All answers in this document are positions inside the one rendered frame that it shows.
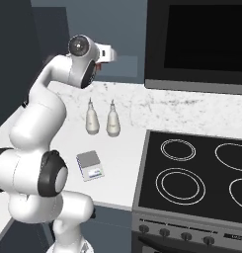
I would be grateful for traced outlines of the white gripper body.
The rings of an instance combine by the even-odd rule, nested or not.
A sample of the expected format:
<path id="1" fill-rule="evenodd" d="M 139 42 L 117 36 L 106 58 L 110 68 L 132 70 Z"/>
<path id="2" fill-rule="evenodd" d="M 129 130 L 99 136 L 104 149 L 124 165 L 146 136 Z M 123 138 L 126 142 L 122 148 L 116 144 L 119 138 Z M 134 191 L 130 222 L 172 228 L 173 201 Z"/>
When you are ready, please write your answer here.
<path id="1" fill-rule="evenodd" d="M 117 60 L 117 52 L 110 46 L 107 46 L 107 62 L 113 62 Z"/>

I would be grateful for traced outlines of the dark cabinet door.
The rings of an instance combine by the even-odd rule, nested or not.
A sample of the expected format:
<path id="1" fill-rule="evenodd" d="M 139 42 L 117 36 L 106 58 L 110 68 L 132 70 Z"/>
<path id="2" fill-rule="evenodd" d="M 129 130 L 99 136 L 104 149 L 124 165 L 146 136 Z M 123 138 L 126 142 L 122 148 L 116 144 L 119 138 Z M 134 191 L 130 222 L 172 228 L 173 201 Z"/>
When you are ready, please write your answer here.
<path id="1" fill-rule="evenodd" d="M 31 0 L 0 0 L 0 126 L 26 100 L 40 68 Z"/>

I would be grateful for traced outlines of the grey digital scale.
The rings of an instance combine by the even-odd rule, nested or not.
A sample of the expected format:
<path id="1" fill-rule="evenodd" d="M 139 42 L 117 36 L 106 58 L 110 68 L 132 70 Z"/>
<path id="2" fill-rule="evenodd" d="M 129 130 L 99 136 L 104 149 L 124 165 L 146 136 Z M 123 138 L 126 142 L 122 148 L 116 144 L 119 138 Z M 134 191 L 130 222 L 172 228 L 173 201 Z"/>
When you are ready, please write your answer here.
<path id="1" fill-rule="evenodd" d="M 101 161 L 95 150 L 78 154 L 76 161 L 84 182 L 105 176 Z"/>

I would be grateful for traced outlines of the cream squeeze bottle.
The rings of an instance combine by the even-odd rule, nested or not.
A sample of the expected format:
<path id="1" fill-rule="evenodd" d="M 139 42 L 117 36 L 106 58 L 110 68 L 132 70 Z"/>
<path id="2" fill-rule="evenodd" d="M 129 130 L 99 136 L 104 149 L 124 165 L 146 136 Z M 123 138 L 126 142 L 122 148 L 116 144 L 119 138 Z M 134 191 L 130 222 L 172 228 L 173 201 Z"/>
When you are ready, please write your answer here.
<path id="1" fill-rule="evenodd" d="M 110 112 L 108 114 L 107 133 L 110 137 L 116 137 L 121 132 L 121 124 L 118 113 L 116 111 L 115 103 L 111 102 Z"/>
<path id="2" fill-rule="evenodd" d="M 94 109 L 92 100 L 89 100 L 86 114 L 86 130 L 89 134 L 97 134 L 100 129 L 97 113 Z"/>

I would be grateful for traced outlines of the black microwave oven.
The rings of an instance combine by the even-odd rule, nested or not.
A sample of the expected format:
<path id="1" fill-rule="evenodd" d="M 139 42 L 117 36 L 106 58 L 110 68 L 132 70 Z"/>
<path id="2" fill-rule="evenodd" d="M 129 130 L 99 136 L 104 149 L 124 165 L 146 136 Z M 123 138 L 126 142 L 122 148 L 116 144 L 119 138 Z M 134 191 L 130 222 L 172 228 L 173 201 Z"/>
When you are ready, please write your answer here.
<path id="1" fill-rule="evenodd" d="M 147 0 L 144 85 L 242 95 L 242 0 Z"/>

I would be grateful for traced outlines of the black hob stove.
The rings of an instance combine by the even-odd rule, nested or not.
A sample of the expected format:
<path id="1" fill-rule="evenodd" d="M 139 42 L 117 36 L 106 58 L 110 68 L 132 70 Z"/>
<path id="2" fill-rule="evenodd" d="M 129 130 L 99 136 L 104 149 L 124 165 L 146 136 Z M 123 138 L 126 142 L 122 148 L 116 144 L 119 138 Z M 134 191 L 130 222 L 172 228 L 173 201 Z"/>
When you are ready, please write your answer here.
<path id="1" fill-rule="evenodd" d="M 131 214 L 131 253 L 242 253 L 242 139 L 149 130 Z"/>

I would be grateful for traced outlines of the dark blue wall cabinet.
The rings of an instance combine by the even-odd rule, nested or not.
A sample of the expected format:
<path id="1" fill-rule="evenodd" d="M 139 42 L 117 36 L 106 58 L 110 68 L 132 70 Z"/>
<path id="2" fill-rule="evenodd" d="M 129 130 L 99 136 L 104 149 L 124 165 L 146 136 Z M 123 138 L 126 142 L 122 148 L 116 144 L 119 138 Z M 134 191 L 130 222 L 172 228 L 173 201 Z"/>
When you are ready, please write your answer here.
<path id="1" fill-rule="evenodd" d="M 70 39 L 65 7 L 34 7 L 33 14 L 43 60 L 66 54 Z"/>

